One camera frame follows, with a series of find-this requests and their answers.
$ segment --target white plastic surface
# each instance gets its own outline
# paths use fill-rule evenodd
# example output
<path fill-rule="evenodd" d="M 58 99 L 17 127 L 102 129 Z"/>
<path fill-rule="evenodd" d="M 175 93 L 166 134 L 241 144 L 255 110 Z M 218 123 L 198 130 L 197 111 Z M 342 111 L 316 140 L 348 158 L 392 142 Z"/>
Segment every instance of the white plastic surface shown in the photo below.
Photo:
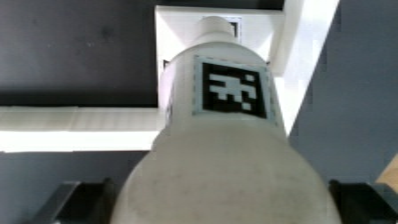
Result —
<path fill-rule="evenodd" d="M 205 42 L 232 42 L 237 43 L 232 34 L 232 25 L 227 21 L 216 17 L 209 16 L 193 25 L 193 37 L 189 46 Z"/>
<path fill-rule="evenodd" d="M 195 45 L 170 61 L 159 82 L 168 125 L 124 183 L 110 223 L 339 224 L 323 181 L 282 127 L 245 114 L 193 113 L 195 56 L 266 66 L 225 42 Z"/>

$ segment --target black ceiling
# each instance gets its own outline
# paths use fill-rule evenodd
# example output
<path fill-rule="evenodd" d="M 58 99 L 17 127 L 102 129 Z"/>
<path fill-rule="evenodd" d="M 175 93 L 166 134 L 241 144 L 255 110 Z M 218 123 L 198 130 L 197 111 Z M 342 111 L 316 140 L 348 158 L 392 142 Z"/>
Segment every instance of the black ceiling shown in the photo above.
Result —
<path fill-rule="evenodd" d="M 0 0 L 0 105 L 156 107 L 154 5 L 282 0 Z"/>

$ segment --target white bottle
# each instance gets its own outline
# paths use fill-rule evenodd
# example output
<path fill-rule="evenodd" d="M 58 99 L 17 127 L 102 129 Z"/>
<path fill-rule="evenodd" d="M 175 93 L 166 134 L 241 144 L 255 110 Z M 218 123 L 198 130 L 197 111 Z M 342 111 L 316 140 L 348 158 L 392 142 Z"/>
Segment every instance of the white bottle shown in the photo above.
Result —
<path fill-rule="evenodd" d="M 207 17 L 159 81 L 168 124 L 125 180 L 111 224 L 337 224 L 289 147 L 266 63 Z"/>

